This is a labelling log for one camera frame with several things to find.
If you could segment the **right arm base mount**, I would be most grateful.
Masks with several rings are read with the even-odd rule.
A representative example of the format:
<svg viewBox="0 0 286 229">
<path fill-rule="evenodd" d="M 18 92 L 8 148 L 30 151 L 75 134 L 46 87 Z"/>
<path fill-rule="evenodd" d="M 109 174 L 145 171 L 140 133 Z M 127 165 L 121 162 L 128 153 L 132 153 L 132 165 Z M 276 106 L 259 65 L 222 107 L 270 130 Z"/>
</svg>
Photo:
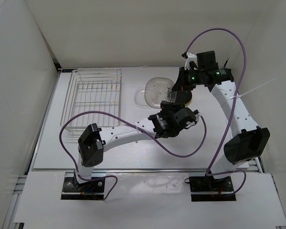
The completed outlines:
<svg viewBox="0 0 286 229">
<path fill-rule="evenodd" d="M 184 180 L 190 186 L 192 202 L 236 201 L 230 176 L 214 179 L 211 176 L 189 176 Z"/>
</svg>

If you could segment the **black plate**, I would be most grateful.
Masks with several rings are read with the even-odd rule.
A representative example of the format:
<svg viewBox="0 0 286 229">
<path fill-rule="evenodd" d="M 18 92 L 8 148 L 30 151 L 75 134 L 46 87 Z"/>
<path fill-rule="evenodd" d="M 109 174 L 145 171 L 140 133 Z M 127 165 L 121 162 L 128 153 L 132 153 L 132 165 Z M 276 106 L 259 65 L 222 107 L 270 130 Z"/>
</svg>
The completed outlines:
<svg viewBox="0 0 286 229">
<path fill-rule="evenodd" d="M 175 103 L 186 104 L 187 102 L 187 92 L 188 91 L 178 91 L 176 92 Z"/>
</svg>

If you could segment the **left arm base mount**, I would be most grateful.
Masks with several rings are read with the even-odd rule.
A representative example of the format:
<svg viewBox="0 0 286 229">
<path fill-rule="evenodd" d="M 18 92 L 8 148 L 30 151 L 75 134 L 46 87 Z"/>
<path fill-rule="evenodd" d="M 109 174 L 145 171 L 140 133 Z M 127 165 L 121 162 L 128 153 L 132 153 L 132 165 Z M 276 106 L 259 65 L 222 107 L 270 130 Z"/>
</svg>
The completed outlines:
<svg viewBox="0 0 286 229">
<path fill-rule="evenodd" d="M 74 175 L 65 174 L 61 200 L 103 200 L 105 179 L 78 184 Z"/>
</svg>

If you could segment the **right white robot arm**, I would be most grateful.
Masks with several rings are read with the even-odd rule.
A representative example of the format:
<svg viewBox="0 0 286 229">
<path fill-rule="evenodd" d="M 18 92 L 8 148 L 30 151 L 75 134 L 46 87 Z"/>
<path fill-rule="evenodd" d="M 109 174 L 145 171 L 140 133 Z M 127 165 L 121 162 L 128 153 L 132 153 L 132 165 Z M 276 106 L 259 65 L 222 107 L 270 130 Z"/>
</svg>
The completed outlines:
<svg viewBox="0 0 286 229">
<path fill-rule="evenodd" d="M 237 92 L 231 70 L 218 66 L 214 51 L 196 55 L 186 52 L 182 56 L 185 65 L 179 69 L 172 90 L 191 91 L 198 85 L 206 86 L 220 104 L 232 133 L 232 138 L 224 144 L 224 154 L 212 164 L 204 179 L 206 188 L 215 191 L 229 172 L 262 154 L 270 132 L 252 118 Z"/>
</svg>

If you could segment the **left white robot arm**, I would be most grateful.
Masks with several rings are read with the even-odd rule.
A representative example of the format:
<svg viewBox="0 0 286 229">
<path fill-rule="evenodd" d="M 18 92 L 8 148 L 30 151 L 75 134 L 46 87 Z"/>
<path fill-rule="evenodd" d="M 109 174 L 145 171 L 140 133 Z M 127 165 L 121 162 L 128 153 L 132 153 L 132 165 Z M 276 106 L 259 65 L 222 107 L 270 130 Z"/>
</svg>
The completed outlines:
<svg viewBox="0 0 286 229">
<path fill-rule="evenodd" d="M 90 187 L 95 166 L 103 161 L 103 154 L 115 147 L 141 140 L 176 137 L 179 133 L 196 125 L 198 110 L 192 111 L 184 104 L 162 101 L 160 112 L 150 115 L 135 124 L 99 128 L 89 125 L 78 139 L 78 171 L 74 185 L 80 191 Z"/>
</svg>

